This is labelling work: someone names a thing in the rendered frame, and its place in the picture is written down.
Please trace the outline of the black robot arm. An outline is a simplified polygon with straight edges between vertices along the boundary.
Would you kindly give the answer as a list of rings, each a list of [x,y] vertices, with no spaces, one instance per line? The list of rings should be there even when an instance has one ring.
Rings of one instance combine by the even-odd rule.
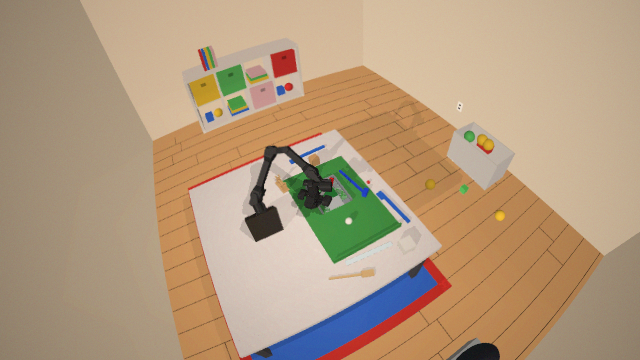
[[[268,146],[264,150],[264,161],[257,179],[257,185],[254,187],[250,194],[249,205],[253,206],[256,216],[267,211],[265,204],[262,202],[265,196],[266,189],[264,184],[267,179],[271,164],[276,158],[277,154],[285,153],[291,160],[293,160],[309,178],[303,181],[303,186],[307,186],[308,192],[316,193],[318,188],[321,192],[332,192],[332,179],[322,179],[319,174],[319,170],[313,165],[307,163],[302,159],[290,146]],[[305,208],[314,209],[317,208],[317,198],[311,197],[307,194],[304,202]]]

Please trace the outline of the green putting mat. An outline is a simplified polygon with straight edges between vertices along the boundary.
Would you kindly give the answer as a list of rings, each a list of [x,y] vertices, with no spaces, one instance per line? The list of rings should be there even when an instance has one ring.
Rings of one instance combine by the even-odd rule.
[[[332,211],[321,203],[319,206],[324,212],[322,215],[318,208],[305,208],[306,196],[304,200],[297,197],[300,190],[305,189],[303,181],[309,180],[304,172],[283,180],[283,183],[286,183],[288,192],[332,261],[399,224],[342,156],[316,168],[322,179],[334,174],[353,201],[347,198],[344,205]],[[366,198],[362,197],[362,192],[339,172],[340,169],[362,189],[369,189]],[[353,220],[347,224],[346,219],[349,217]]]

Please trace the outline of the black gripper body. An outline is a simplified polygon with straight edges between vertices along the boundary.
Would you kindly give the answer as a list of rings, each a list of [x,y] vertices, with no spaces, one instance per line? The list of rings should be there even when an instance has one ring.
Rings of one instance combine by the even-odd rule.
[[[324,198],[323,198],[323,195],[320,195],[319,188],[318,188],[318,191],[316,193],[310,193],[310,192],[307,193],[307,192],[308,192],[308,190],[301,189],[299,194],[298,194],[298,196],[297,196],[298,199],[304,200],[304,196],[307,196],[307,194],[308,194],[311,197],[315,196],[317,198],[317,202],[319,202],[319,203],[322,202],[323,206],[329,207],[329,205],[330,205],[330,203],[332,201],[332,196],[325,195]]]

